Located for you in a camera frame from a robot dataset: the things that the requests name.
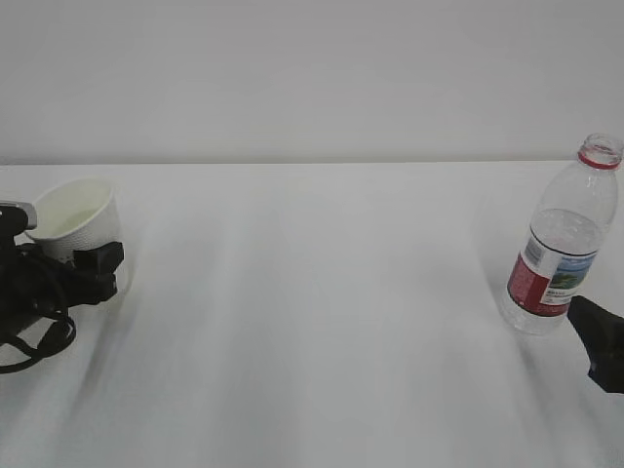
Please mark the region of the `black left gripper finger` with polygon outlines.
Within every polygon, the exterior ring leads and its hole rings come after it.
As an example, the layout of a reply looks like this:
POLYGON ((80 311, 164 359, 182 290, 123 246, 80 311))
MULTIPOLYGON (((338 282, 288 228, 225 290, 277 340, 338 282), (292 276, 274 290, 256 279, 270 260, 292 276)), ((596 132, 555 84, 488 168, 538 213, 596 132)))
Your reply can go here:
POLYGON ((90 250, 75 250, 73 305, 98 305, 117 292, 116 270, 125 259, 121 242, 113 241, 90 250))

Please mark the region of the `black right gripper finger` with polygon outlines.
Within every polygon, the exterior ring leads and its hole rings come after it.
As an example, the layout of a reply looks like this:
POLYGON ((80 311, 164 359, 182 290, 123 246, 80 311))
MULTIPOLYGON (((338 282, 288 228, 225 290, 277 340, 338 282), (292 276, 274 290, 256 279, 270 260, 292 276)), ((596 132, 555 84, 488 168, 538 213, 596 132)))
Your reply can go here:
POLYGON ((623 393, 623 318, 584 296, 575 296, 567 317, 589 358, 588 376, 606 393, 623 393))

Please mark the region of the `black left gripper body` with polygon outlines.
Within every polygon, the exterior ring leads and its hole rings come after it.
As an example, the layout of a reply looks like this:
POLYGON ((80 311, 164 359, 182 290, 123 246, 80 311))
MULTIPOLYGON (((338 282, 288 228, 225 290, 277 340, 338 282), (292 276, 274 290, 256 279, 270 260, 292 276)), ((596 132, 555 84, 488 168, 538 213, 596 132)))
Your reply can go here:
POLYGON ((35 322, 72 304, 73 260, 62 262, 32 243, 1 251, 1 342, 7 344, 35 322))

